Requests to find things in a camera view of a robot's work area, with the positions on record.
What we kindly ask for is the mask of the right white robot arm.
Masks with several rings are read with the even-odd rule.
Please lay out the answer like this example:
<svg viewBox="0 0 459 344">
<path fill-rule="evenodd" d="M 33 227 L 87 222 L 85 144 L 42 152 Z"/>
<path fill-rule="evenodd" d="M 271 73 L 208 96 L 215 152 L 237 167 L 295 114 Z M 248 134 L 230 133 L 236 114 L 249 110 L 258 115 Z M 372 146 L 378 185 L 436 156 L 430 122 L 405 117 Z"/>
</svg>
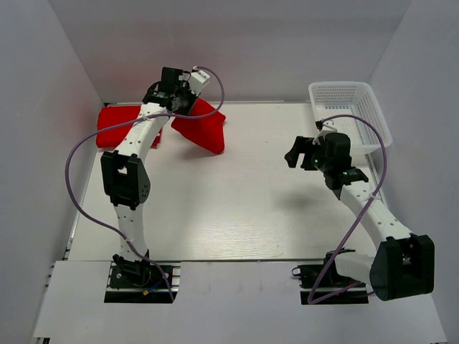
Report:
<svg viewBox="0 0 459 344">
<path fill-rule="evenodd" d="M 326 186 L 355 215 L 353 228 L 362 225 L 376 254 L 370 257 L 344 246 L 326 254 L 311 287 L 322 283 L 348 290 L 359 284 L 372 288 L 383 301 L 430 294 L 434 289 L 435 245 L 427 235 L 416 235 L 372 193 L 365 173 L 354 167 L 351 141 L 343 133 L 320 138 L 298 136 L 285 154 L 289 168 L 320 171 Z"/>
</svg>

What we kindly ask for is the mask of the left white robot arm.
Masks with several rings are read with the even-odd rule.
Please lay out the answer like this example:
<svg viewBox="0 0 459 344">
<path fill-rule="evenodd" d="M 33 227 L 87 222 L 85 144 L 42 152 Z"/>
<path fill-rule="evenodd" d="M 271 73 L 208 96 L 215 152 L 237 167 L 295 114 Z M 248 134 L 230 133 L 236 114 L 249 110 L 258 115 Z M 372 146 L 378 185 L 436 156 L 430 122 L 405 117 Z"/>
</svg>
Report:
<svg viewBox="0 0 459 344">
<path fill-rule="evenodd" d="M 137 286 L 151 279 L 151 268 L 142 261 L 148 256 L 143 232 L 143 204 L 151 191 L 144 162 L 156 136 L 172 113 L 188 115 L 210 76 L 165 67 L 161 80 L 147 90 L 139 110 L 139 121 L 112 152 L 101 158 L 103 188 L 118 218 L 122 234 L 117 263 L 132 262 L 127 278 Z"/>
</svg>

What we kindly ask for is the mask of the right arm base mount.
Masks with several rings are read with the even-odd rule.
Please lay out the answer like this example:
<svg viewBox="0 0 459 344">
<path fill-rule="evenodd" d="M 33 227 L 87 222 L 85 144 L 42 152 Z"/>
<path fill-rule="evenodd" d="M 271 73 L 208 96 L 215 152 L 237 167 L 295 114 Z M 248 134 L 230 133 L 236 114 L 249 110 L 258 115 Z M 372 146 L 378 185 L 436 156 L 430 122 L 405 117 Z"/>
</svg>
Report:
<svg viewBox="0 0 459 344">
<path fill-rule="evenodd" d="M 308 297 L 314 283 L 323 268 L 322 264 L 300 264 L 291 270 L 292 277 L 299 281 L 301 304 L 308 305 Z M 350 277 L 337 275 L 332 268 L 318 285 L 313 299 L 323 297 L 355 283 Z M 318 305 L 364 305 L 369 303 L 369 292 L 366 285 L 361 283 L 349 290 L 320 301 Z"/>
</svg>

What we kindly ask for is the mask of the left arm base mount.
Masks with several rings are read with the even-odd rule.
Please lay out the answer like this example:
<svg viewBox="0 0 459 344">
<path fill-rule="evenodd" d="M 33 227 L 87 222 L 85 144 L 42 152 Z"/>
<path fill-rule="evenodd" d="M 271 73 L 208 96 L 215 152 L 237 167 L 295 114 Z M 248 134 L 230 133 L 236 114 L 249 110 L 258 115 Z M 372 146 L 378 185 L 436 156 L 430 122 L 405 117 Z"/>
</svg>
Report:
<svg viewBox="0 0 459 344">
<path fill-rule="evenodd" d="M 129 274 L 114 262 L 105 289 L 105 304 L 171 304 L 169 289 L 159 270 L 151 265 L 142 276 Z"/>
</svg>

